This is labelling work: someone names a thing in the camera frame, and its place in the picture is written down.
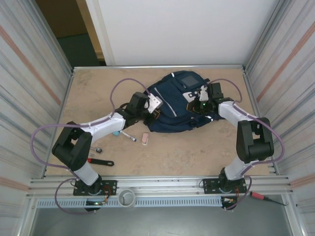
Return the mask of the navy blue backpack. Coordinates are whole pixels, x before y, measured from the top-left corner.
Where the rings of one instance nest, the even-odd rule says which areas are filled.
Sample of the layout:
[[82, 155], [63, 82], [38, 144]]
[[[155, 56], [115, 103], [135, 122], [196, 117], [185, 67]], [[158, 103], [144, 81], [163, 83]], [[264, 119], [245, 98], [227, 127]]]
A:
[[222, 119], [216, 113], [202, 115], [187, 110], [188, 103], [198, 98], [200, 87], [207, 86], [209, 81], [193, 71], [177, 71], [149, 86], [148, 91], [163, 101], [158, 119], [152, 125], [146, 125], [149, 130], [179, 133]]

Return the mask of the white marker with blue cap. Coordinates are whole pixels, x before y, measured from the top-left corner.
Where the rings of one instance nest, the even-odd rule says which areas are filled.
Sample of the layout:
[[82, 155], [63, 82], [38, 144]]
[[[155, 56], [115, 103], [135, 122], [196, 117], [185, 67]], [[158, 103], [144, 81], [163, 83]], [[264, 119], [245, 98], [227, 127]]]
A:
[[136, 141], [137, 141], [136, 138], [132, 137], [131, 135], [125, 133], [125, 132], [122, 131], [122, 130], [120, 131], [120, 133], [123, 134], [123, 135], [125, 135], [125, 136], [128, 137], [129, 139], [131, 139], [133, 142], [136, 142]]

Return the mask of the thin aluminium table edge bar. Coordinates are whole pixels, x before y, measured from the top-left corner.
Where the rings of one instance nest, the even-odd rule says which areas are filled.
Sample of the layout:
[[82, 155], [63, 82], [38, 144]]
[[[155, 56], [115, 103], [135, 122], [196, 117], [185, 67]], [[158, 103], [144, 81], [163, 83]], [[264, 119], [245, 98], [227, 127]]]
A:
[[73, 71], [84, 69], [144, 69], [144, 68], [207, 68], [207, 69], [244, 69], [241, 64], [195, 64], [195, 65], [123, 65], [123, 66], [77, 66]]

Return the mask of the brown wooden door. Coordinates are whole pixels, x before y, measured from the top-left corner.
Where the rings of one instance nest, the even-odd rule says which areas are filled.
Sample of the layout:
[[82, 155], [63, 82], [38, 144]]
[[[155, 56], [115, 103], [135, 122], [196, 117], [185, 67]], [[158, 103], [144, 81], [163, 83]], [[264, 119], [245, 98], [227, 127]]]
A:
[[105, 61], [86, 0], [35, 0], [56, 38], [88, 34], [96, 57]]

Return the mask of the wide aluminium frame rail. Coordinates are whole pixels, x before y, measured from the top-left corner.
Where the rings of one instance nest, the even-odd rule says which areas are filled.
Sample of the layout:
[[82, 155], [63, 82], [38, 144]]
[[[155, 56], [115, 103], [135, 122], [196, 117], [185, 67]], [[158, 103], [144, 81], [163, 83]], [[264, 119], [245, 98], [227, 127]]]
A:
[[[56, 188], [69, 176], [47, 176], [43, 179], [32, 179], [27, 198], [52, 198]], [[116, 180], [117, 193], [131, 189], [141, 197], [190, 197], [204, 195], [200, 181], [212, 176], [103, 176], [104, 180]], [[263, 195], [292, 194], [293, 189], [287, 176], [252, 176], [251, 191]]]

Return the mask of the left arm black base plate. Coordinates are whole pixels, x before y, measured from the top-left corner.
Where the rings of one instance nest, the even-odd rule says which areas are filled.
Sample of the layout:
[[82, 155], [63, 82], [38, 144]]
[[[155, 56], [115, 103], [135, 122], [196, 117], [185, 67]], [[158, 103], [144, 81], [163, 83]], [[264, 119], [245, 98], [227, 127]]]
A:
[[75, 182], [74, 196], [115, 196], [117, 191], [116, 180], [101, 180], [91, 186], [86, 185], [83, 181]]

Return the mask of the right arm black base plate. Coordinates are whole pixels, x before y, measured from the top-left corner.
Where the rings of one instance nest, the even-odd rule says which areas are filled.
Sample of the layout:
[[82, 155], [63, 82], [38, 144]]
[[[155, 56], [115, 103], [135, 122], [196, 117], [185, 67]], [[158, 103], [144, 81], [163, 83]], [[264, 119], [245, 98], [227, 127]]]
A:
[[245, 193], [247, 185], [245, 180], [227, 180], [219, 178], [205, 178], [202, 180], [205, 194], [236, 194]]

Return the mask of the red handled screwdriver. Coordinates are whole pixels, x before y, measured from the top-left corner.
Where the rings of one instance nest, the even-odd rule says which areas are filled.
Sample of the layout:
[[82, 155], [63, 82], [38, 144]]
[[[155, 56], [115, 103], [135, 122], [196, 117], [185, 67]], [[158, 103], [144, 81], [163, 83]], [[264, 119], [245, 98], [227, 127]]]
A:
[[256, 193], [256, 192], [251, 192], [250, 193], [250, 196], [255, 198], [255, 199], [258, 199], [258, 200], [262, 200], [262, 201], [267, 201], [267, 202], [273, 202], [273, 203], [276, 203], [276, 204], [279, 204], [279, 205], [282, 205], [282, 206], [286, 206], [286, 204], [283, 204], [283, 203], [280, 203], [280, 202], [277, 202], [277, 201], [274, 201], [262, 194], [259, 194], [259, 193]]

